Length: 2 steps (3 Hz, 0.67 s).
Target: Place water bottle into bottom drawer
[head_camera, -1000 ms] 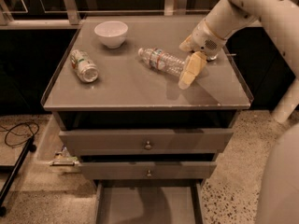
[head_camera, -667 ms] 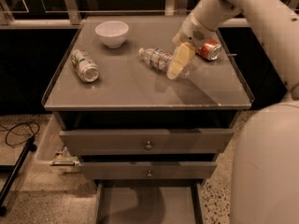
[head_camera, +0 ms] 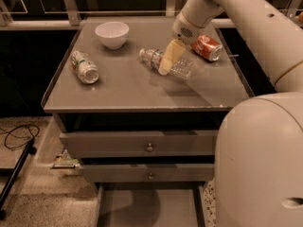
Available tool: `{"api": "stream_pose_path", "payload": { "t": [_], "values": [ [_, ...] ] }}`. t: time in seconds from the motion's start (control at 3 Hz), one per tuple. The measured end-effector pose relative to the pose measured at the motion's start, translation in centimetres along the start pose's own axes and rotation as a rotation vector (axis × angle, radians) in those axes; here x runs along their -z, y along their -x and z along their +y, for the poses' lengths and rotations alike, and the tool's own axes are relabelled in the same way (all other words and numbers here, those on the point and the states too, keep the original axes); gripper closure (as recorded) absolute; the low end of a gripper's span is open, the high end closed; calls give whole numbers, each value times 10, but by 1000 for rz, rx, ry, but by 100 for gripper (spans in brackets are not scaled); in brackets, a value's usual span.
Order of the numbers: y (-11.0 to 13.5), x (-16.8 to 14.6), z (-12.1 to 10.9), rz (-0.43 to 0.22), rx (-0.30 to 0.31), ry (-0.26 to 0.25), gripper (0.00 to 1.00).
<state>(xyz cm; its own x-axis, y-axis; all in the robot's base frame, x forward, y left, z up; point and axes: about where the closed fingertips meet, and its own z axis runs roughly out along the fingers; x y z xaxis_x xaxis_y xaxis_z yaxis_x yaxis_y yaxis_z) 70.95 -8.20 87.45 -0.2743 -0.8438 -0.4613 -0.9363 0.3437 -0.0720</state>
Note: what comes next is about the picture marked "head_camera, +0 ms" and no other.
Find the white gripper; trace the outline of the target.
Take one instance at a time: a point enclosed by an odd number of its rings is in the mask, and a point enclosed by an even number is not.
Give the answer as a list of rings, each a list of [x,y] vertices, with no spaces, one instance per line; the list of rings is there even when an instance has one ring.
[[[159,63],[158,72],[165,76],[172,66],[180,59],[186,50],[185,44],[194,43],[204,29],[205,18],[202,15],[193,15],[180,12],[172,25],[173,39],[167,46]]]

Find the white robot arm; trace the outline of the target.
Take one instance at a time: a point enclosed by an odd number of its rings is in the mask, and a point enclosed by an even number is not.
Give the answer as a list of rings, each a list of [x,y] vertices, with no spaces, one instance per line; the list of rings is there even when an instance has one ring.
[[[303,29],[265,0],[187,0],[159,72],[221,12],[276,90],[241,102],[220,126],[216,227],[303,227]]]

